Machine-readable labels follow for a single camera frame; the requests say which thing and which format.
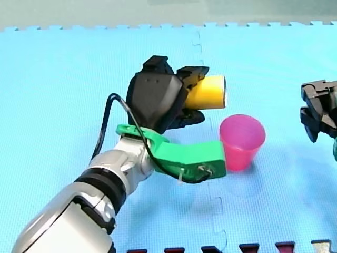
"plastic cup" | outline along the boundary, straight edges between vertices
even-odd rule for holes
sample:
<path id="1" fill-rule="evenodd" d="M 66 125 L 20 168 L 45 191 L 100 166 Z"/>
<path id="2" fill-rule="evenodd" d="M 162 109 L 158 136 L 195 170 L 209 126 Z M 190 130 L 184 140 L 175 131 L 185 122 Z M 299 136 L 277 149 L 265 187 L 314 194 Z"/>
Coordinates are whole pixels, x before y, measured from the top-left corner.
<path id="1" fill-rule="evenodd" d="M 226 167 L 230 171 L 242 171 L 249 167 L 265 141 L 263 125 L 253 117 L 236 114 L 220 125 Z"/>

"silver robot arm segment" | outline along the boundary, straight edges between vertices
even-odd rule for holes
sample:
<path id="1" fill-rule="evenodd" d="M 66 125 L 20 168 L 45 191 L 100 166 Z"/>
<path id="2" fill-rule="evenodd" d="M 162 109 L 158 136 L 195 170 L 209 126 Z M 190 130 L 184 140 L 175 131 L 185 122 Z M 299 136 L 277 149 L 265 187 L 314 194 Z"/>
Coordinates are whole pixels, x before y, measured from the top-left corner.
<path id="1" fill-rule="evenodd" d="M 115 253 L 115 217 L 152 172 L 143 142 L 122 137 L 24 228 L 12 253 Z"/>

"blue foam mat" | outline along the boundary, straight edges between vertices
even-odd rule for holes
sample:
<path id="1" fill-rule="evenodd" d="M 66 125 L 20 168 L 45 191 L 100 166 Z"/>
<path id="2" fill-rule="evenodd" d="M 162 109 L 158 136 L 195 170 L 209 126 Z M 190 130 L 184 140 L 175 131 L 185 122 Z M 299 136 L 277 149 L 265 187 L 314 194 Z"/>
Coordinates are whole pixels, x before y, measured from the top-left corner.
<path id="1" fill-rule="evenodd" d="M 107 95 L 125 96 L 153 54 L 168 56 L 174 69 L 205 64 L 227 77 L 229 107 L 168 131 L 172 141 L 215 140 L 221 120 L 234 113 L 258 118 L 267 141 L 243 174 L 182 186 L 153 174 L 121 209 L 118 252 L 210 245 L 239 252 L 245 243 L 276 252 L 276 242 L 295 241 L 297 252 L 310 253 L 311 240 L 336 245 L 333 143 L 323 135 L 310 143 L 299 122 L 300 85 L 337 80 L 335 25 L 15 30 L 0 33 L 0 252 L 10 252 L 22 227 L 85 169 Z M 126 115 L 115 106 L 104 150 L 116 143 L 121 122 Z"/>

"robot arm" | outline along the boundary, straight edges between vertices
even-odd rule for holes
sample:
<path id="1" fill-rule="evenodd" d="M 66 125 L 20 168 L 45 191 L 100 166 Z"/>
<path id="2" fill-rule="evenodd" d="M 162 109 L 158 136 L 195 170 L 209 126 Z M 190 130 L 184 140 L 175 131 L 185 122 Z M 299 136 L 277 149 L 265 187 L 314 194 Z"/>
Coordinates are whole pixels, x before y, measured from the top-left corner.
<path id="1" fill-rule="evenodd" d="M 153 172 L 140 140 L 122 138 L 97 155 L 22 231 L 13 253 L 114 253 L 115 217 Z"/>
<path id="2" fill-rule="evenodd" d="M 301 123 L 312 142 L 320 132 L 335 139 L 333 154 L 337 161 L 337 81 L 325 80 L 302 84 Z"/>
<path id="3" fill-rule="evenodd" d="M 210 86 L 207 72 L 208 67 L 188 66 L 174 74 L 162 56 L 144 63 L 130 82 L 127 102 L 117 94 L 108 97 L 87 169 L 24 228 L 12 253 L 115 253 L 110 237 L 115 217 L 154 170 L 188 183 L 225 176 L 219 142 L 182 146 L 161 136 L 202 122 L 198 109 L 225 107 L 224 77 L 210 79 L 217 81 Z M 119 125 L 117 145 L 100 153 L 114 100 L 128 112 L 129 125 Z"/>

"green bracket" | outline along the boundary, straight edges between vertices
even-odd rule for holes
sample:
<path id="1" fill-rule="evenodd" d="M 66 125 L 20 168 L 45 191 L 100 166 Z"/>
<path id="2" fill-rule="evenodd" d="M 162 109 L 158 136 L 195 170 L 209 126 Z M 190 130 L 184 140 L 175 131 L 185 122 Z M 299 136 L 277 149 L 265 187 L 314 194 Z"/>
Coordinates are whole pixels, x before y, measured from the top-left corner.
<path id="1" fill-rule="evenodd" d="M 333 153 L 333 156 L 335 157 L 335 160 L 337 161 L 337 138 L 335 139 L 335 142 L 333 144 L 332 153 Z"/>
<path id="2" fill-rule="evenodd" d="M 221 178 L 226 175 L 225 156 L 220 141 L 180 145 L 170 143 L 167 138 L 157 132 L 141 128 L 144 136 L 150 140 L 151 152 L 155 158 L 171 173 L 183 180 L 193 181 L 211 172 L 209 179 Z M 140 136 L 137 128 L 132 125 L 118 125 L 117 134 Z"/>

